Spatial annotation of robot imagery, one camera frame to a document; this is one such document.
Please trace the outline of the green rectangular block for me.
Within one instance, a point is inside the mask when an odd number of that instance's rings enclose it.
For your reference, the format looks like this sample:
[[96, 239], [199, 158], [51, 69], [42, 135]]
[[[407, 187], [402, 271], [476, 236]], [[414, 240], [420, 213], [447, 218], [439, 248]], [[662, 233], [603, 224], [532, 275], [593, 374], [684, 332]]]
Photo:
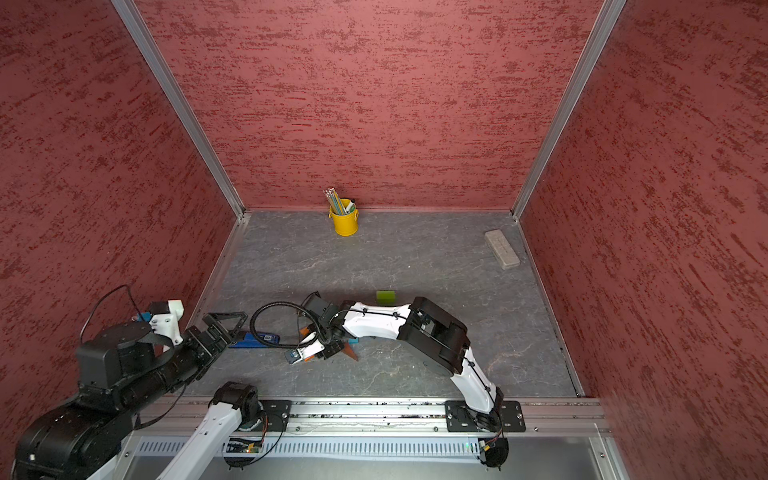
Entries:
[[376, 292], [376, 301], [380, 305], [394, 305], [396, 299], [397, 296], [394, 290], [378, 290]]

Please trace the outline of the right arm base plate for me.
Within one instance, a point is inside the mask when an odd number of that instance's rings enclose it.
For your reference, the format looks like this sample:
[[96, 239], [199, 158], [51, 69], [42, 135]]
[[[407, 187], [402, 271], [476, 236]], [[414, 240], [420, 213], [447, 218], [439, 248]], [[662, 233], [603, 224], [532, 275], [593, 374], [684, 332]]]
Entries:
[[497, 434], [527, 430], [522, 405], [518, 401], [503, 401], [487, 414], [471, 410], [463, 401], [446, 401], [445, 414], [449, 432]]

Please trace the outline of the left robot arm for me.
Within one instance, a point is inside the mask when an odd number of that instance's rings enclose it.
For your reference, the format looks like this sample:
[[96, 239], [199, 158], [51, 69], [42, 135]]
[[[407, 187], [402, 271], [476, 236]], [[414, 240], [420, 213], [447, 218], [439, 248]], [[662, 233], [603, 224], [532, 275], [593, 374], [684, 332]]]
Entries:
[[[122, 443], [144, 428], [139, 414], [158, 398], [201, 379], [242, 326], [243, 312], [210, 313], [204, 330], [188, 328], [180, 344], [143, 321], [102, 331], [80, 345], [78, 392], [43, 414], [23, 433], [15, 453], [15, 479], [107, 479]], [[238, 430], [253, 431], [264, 442], [268, 417], [252, 385], [220, 387], [193, 435], [161, 473], [163, 479], [199, 479]]]

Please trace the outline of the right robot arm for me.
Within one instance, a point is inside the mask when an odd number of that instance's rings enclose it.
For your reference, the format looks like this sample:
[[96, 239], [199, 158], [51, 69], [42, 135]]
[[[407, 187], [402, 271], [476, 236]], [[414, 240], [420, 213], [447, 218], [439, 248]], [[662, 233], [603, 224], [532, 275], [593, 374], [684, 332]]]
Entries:
[[396, 340], [426, 368], [452, 381], [477, 427], [485, 431], [500, 428], [503, 392], [478, 365], [467, 326], [431, 300], [417, 297], [400, 306], [361, 302], [336, 306], [314, 293], [300, 313], [310, 325], [302, 341], [287, 355], [291, 364], [348, 353], [353, 339]]

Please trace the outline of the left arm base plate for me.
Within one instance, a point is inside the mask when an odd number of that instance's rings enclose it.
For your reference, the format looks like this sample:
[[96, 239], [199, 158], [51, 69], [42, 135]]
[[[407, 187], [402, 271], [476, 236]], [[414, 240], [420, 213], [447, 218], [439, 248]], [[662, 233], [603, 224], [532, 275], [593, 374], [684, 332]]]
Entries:
[[267, 432], [281, 432], [287, 427], [293, 402], [287, 399], [262, 399], [262, 411], [266, 416]]

